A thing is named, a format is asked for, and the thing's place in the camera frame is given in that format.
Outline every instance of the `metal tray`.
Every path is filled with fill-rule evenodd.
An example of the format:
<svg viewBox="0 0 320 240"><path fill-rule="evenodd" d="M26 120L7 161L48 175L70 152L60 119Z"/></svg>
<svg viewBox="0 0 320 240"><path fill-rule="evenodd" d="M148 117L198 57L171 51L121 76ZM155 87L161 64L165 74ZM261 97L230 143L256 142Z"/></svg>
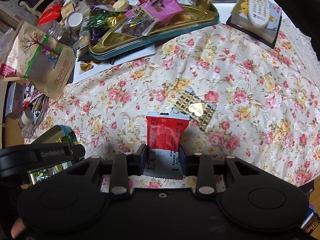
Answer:
<svg viewBox="0 0 320 240"><path fill-rule="evenodd" d="M154 30L149 36L142 38L132 38L108 31L96 45L93 46L91 44L89 46L91 55L97 60L106 60L133 48L144 46L155 41L173 38L218 24L219 22L218 11L213 5L210 7L210 10L191 5L181 5L181 7L184 9L182 14L191 16L191 21Z"/></svg>

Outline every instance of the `red snack packet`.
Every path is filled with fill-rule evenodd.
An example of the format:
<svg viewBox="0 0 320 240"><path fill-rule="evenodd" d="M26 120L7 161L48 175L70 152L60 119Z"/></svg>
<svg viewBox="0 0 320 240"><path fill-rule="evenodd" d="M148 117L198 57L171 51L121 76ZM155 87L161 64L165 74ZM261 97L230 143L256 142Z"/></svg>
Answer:
<svg viewBox="0 0 320 240"><path fill-rule="evenodd" d="M189 125L186 114L147 113L147 145L149 159L143 175L182 179L179 164L179 145L184 130Z"/></svg>
<svg viewBox="0 0 320 240"><path fill-rule="evenodd" d="M41 14L37 25L54 20L58 20L59 22L59 18L61 18L62 4L63 0L54 0L52 3L50 3Z"/></svg>

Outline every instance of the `tree illustration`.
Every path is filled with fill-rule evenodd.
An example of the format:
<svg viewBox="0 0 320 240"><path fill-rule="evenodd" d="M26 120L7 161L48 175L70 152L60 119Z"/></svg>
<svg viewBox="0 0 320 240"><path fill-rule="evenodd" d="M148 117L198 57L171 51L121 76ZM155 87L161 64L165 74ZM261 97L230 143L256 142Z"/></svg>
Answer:
<svg viewBox="0 0 320 240"><path fill-rule="evenodd" d="M42 35L40 35L37 32L30 32L28 35L24 36L21 41L21 48L24 52L27 52L33 45L39 45L41 46L41 51L49 51L52 52L58 56L60 56L60 53L51 49L49 46L46 46L45 44L41 44Z"/></svg>

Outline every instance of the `wooden floor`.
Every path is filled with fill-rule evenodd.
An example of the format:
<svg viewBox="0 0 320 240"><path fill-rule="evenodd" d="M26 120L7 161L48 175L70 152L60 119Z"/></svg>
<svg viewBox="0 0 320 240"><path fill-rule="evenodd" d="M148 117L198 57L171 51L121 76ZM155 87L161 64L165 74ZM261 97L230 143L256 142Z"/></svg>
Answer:
<svg viewBox="0 0 320 240"><path fill-rule="evenodd" d="M18 127L18 120L6 119L5 127L5 145L6 147L23 144L21 132ZM315 179L315 190L311 193L310 203L320 214L320 177ZM320 225L312 233L312 236L320 240Z"/></svg>

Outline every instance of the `gold tray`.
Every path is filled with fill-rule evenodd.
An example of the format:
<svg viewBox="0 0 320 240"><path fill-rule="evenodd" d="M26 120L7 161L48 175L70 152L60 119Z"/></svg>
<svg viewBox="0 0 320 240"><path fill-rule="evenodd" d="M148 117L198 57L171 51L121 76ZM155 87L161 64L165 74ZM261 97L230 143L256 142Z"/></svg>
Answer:
<svg viewBox="0 0 320 240"><path fill-rule="evenodd" d="M190 16L191 21L156 29L152 31L149 36L140 38L133 38L130 36L122 35L120 33L112 33L111 31L108 31L96 45L90 44L90 52L98 59L99 56L103 56L107 52L111 52L113 50L121 50L124 46L133 45L138 41L143 41L146 39L150 40L150 38L155 36L163 36L162 34L167 34L167 36L169 35L171 37L179 36L183 33L188 33L188 29L190 29L190 31L192 31L195 27L201 29L203 27L206 27L206 24L209 23L212 23L212 25L214 25L219 19L217 9L213 5L210 7L210 10L183 4L181 4L181 7L184 9L181 14Z"/></svg>

